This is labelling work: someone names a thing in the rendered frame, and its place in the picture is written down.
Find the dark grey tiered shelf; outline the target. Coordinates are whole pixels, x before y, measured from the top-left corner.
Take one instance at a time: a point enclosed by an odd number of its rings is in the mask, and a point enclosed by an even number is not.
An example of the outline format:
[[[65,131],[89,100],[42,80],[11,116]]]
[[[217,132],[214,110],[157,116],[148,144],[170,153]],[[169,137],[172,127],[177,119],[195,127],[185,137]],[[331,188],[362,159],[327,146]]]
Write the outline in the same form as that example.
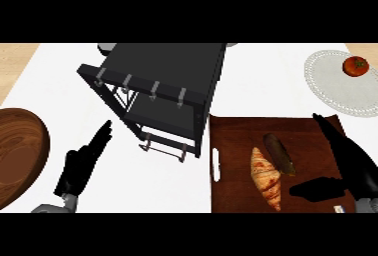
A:
[[[154,142],[201,153],[223,43],[115,43],[101,66],[77,73],[151,149]]]

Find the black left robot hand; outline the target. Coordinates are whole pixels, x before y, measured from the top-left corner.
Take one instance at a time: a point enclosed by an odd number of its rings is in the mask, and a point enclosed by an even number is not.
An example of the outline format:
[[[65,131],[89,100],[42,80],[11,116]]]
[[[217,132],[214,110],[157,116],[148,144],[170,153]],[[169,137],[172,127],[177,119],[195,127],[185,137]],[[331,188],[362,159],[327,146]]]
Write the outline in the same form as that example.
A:
[[[98,159],[113,138],[111,121],[99,128],[93,139],[79,150],[70,150],[65,157],[64,172],[55,188],[55,195],[79,196],[86,188]]]

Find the golden croissant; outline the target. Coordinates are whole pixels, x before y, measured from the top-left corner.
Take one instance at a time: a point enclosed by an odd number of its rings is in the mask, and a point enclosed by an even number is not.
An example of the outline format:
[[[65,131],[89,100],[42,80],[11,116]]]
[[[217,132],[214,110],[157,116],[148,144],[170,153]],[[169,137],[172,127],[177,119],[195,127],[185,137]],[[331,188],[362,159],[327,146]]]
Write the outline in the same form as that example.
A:
[[[269,206],[281,211],[281,172],[257,147],[251,153],[251,178]]]

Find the red tomato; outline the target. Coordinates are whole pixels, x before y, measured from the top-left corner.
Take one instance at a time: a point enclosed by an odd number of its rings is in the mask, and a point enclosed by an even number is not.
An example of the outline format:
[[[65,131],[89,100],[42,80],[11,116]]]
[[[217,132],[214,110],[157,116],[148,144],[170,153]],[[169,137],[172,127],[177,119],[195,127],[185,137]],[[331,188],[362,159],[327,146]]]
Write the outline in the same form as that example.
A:
[[[352,77],[362,76],[369,71],[368,61],[359,56],[349,57],[343,63],[343,71]]]

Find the brown wooden bowl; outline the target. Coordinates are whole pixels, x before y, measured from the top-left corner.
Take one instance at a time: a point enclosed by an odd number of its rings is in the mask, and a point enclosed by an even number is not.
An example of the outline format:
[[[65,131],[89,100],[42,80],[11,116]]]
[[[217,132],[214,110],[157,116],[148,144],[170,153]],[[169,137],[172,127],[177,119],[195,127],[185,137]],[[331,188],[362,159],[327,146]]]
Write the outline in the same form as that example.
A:
[[[39,116],[0,109],[0,210],[33,185],[48,162],[50,136]]]

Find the dark brown wooden tray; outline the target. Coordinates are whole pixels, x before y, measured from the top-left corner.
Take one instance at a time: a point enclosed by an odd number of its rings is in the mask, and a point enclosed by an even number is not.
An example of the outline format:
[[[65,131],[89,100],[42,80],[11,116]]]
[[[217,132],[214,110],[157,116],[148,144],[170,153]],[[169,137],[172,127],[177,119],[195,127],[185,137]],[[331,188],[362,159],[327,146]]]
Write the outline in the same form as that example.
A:
[[[272,133],[293,159],[296,174],[281,177],[281,208],[273,209],[251,178],[251,153],[263,149]],[[337,207],[355,211],[355,199],[344,195],[310,202],[290,194],[290,188],[318,178],[340,176],[330,142],[312,118],[210,118],[211,211],[232,213],[333,213]]]

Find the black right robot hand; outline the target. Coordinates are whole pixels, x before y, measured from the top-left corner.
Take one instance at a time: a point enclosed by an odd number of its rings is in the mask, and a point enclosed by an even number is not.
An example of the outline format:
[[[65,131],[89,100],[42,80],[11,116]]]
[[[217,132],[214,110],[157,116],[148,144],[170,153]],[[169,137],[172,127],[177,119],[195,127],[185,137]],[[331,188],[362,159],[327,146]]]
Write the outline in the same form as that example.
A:
[[[378,165],[356,142],[344,136],[322,115],[313,114],[328,139],[341,178],[319,177],[290,188],[293,196],[310,202],[330,200],[350,191],[355,200],[378,199]]]

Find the round white placemat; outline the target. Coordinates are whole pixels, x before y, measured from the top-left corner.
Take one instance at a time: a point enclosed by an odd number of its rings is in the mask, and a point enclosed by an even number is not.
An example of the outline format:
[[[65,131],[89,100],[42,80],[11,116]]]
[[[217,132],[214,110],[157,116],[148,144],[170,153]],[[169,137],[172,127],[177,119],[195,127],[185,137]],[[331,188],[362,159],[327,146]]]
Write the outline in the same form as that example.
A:
[[[304,79],[331,108],[350,116],[378,117],[378,70],[371,67],[362,76],[349,76],[343,62],[350,56],[340,50],[315,52],[304,62]]]

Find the brown sweet potato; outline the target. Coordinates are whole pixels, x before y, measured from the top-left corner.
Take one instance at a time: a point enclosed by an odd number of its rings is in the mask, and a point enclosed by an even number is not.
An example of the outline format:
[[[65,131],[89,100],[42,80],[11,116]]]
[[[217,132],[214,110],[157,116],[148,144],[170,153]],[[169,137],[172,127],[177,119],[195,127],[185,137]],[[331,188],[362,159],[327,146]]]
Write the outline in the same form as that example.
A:
[[[278,170],[284,174],[294,176],[296,168],[293,160],[279,138],[272,133],[268,133],[263,136],[263,142]]]

